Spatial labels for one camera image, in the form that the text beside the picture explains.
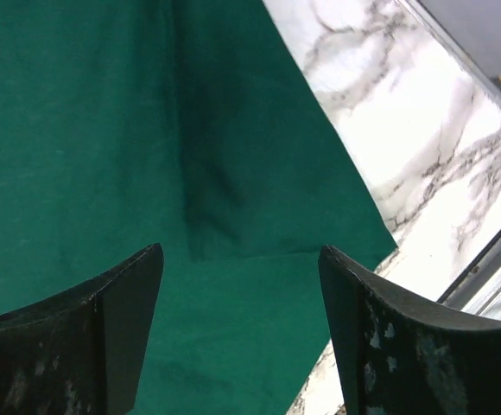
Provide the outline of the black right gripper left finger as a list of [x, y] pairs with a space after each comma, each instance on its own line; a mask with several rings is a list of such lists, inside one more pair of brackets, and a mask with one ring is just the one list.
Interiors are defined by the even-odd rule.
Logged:
[[0, 315], [0, 414], [131, 411], [163, 264], [153, 244], [95, 278]]

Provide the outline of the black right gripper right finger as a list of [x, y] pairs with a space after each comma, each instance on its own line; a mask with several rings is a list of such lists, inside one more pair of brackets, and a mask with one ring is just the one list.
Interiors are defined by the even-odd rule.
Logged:
[[421, 297], [332, 246], [318, 267], [348, 413], [501, 415], [501, 321]]

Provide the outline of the dark green surgical drape cloth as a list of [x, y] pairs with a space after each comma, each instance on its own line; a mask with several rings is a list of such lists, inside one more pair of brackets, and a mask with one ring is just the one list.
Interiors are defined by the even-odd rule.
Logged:
[[138, 414], [285, 413], [395, 247], [262, 2], [0, 1], [0, 313], [152, 243]]

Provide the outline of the aluminium front rail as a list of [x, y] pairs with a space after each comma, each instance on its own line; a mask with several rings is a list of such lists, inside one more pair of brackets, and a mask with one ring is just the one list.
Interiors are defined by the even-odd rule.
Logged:
[[437, 302], [501, 321], [501, 229]]

